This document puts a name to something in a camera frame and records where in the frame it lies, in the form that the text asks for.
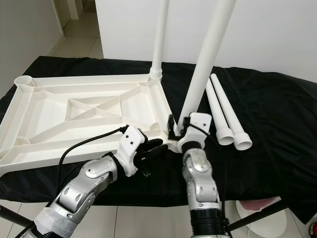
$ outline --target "tiled floor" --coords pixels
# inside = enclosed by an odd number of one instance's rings
[[[70,20],[64,34],[51,56],[104,58],[96,13],[84,12],[80,20]]]
[[[4,200],[0,200],[0,204],[31,220],[45,206],[45,203],[21,204]],[[285,212],[287,228],[279,238],[308,238],[308,226],[302,224],[298,219],[294,220],[289,209],[286,209]],[[226,203],[226,213],[230,222],[239,219],[233,201]],[[0,231],[1,238],[14,238],[22,231],[22,227],[0,218]],[[234,238],[246,238],[247,233],[247,227],[242,227],[233,231],[232,235]],[[72,237],[190,238],[191,235],[188,206],[169,208],[93,206]],[[260,237],[250,232],[249,238]]]

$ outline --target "black tablecloth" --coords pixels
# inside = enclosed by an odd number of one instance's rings
[[[39,57],[27,69],[32,77],[63,77],[148,73],[150,62],[111,59]],[[178,120],[195,65],[163,63],[162,86]],[[222,193],[224,158],[228,160],[227,200],[280,196],[295,215],[307,222],[317,212],[317,84],[272,72],[214,67],[253,146],[237,151],[220,146],[211,124],[213,141],[206,153]],[[13,86],[0,100],[0,120],[14,95]],[[211,113],[204,95],[199,112]],[[76,166],[66,164],[62,175]],[[173,152],[141,172],[111,184],[96,199],[98,205],[178,206],[187,204],[181,155]],[[79,169],[69,177],[76,176]],[[0,178],[0,199],[49,201],[55,191],[56,166],[16,171]]]

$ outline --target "pink object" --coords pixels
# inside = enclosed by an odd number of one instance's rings
[[[246,210],[260,211],[274,200],[275,200],[275,197],[271,197],[271,198],[260,199],[260,200],[240,201],[240,203],[241,203],[241,206]]]

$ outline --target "black pole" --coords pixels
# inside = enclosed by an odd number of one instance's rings
[[[13,223],[16,223],[20,226],[23,226],[23,227],[27,227],[29,224],[32,223],[32,221],[30,221],[29,219],[3,207],[0,205],[0,217],[8,220],[8,221],[11,221]]]
[[[239,221],[236,221],[229,225],[229,230],[233,231],[235,229],[238,229],[240,227],[246,226],[247,224],[250,224],[252,222],[256,222],[264,217],[267,217],[269,215],[272,215],[276,212],[282,211],[284,209],[288,208],[288,206],[282,201],[278,201],[266,208],[264,208],[260,212],[256,212],[250,216],[247,216]]]

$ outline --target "white plastic tube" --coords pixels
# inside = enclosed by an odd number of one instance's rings
[[[214,73],[211,75],[213,87],[217,93],[223,113],[227,119],[230,129],[234,134],[233,144],[237,150],[247,150],[252,146],[252,141],[247,133],[244,132],[219,80]]]
[[[179,134],[183,128],[184,117],[188,117],[190,113],[196,112],[198,109],[235,2],[236,0],[218,0],[216,2],[178,121],[176,134]]]
[[[234,136],[232,130],[228,127],[226,119],[224,118],[220,104],[218,102],[218,98],[210,80],[207,81],[206,92],[213,121],[217,129],[216,136],[218,139],[218,143],[220,145],[230,145],[234,140]]]
[[[151,79],[162,78],[162,57],[165,39],[165,30],[167,23],[169,0],[161,0],[158,12],[158,23],[155,35],[154,50],[153,50],[153,61],[150,69]]]

